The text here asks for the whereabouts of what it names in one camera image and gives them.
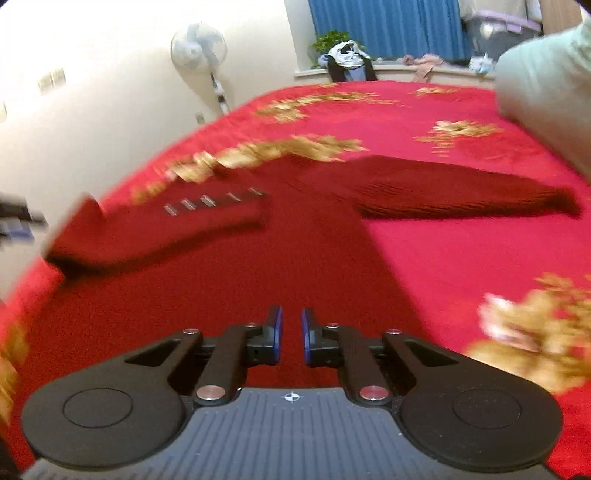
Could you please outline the white standing fan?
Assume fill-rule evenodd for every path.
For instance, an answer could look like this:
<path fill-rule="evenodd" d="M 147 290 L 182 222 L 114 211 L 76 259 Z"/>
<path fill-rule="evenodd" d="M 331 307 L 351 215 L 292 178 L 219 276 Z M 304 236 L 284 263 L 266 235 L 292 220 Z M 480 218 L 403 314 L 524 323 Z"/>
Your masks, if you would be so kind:
<path fill-rule="evenodd" d="M 170 59 L 176 67 L 190 71 L 204 71 L 211 78 L 211 86 L 221 113 L 230 112 L 225 90 L 219 79 L 218 67 L 228 56 L 228 45 L 218 31 L 201 25 L 191 25 L 175 34 L 170 42 Z"/>

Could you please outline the white wall socket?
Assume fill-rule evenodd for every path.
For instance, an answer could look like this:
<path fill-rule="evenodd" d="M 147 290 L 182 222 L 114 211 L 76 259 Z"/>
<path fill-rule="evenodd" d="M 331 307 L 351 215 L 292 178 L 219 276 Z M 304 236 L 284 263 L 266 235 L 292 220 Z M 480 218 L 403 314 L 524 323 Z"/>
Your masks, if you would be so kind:
<path fill-rule="evenodd" d="M 66 82 L 66 75 L 63 69 L 55 70 L 40 78 L 38 88 L 41 92 L 49 91 Z"/>

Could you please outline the grey plastic storage box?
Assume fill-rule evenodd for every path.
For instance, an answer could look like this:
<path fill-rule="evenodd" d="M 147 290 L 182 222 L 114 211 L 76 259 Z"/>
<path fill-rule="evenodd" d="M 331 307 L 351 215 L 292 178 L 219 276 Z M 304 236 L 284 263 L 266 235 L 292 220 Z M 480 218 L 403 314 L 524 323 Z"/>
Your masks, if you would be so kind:
<path fill-rule="evenodd" d="M 494 61 L 511 48 L 539 37 L 542 27 L 538 22 L 520 17 L 479 10 L 464 19 L 474 57 L 488 57 Z"/>

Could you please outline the green potted plant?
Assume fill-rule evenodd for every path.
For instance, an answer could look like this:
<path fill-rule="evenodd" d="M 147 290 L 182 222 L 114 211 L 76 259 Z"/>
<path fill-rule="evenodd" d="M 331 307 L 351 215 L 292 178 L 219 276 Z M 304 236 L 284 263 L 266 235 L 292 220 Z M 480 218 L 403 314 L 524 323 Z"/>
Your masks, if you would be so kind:
<path fill-rule="evenodd" d="M 315 68 L 327 69 L 329 60 L 346 70 L 353 70 L 363 66 L 370 55 L 365 51 L 363 44 L 353 40 L 348 32 L 331 30 L 328 33 L 318 35 L 311 44 L 315 53 Z"/>

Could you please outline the dark red knit sweater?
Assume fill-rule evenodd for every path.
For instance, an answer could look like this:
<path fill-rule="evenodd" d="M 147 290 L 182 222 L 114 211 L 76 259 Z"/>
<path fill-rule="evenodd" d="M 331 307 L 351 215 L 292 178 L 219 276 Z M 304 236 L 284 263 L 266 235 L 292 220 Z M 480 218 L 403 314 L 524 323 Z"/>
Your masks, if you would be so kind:
<path fill-rule="evenodd" d="M 259 386 L 332 383 L 301 361 L 300 315 L 461 348 L 487 292 L 590 271 L 590 207 L 570 175 L 288 155 L 171 183 L 139 205 L 84 200 L 46 258 L 57 289 L 33 320 L 15 404 L 64 374 L 195 326 L 217 334 L 283 307 L 280 366 Z"/>

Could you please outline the pink cloth on sill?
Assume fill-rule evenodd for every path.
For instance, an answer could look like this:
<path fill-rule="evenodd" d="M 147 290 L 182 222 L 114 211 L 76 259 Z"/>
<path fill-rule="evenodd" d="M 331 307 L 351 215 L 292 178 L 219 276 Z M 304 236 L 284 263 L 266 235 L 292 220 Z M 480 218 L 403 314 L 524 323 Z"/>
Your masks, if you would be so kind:
<path fill-rule="evenodd" d="M 428 76 L 435 67 L 440 67 L 445 64 L 445 60 L 435 54 L 425 54 L 420 58 L 412 55 L 405 55 L 403 57 L 403 64 L 408 67 L 415 68 L 414 81 L 418 83 L 426 83 Z"/>

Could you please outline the red floral bed blanket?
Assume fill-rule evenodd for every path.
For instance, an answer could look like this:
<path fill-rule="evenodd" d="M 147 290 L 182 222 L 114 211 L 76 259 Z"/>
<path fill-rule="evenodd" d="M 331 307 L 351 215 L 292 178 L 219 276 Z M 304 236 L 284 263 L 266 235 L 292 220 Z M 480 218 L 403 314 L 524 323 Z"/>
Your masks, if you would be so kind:
<path fill-rule="evenodd" d="M 266 94 L 68 213 L 2 314 L 22 479 L 571 479 L 590 189 L 467 87 Z"/>

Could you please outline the blue window curtain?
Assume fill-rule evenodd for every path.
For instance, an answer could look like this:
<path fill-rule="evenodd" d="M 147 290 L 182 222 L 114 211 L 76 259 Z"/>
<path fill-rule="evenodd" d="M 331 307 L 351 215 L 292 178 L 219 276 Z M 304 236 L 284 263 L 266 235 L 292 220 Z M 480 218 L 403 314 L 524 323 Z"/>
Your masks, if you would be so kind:
<path fill-rule="evenodd" d="M 374 57 L 471 56 L 456 1 L 312 0 L 308 5 L 318 35 L 346 32 Z"/>

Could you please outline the black chair with clothes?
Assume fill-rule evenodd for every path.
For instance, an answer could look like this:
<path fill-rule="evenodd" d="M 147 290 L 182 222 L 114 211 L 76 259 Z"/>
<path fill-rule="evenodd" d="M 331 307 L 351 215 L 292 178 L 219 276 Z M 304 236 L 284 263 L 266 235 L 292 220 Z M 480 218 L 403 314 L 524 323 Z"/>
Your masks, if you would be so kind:
<path fill-rule="evenodd" d="M 332 46 L 318 58 L 318 66 L 328 71 L 334 83 L 378 80 L 372 58 L 353 40 Z"/>

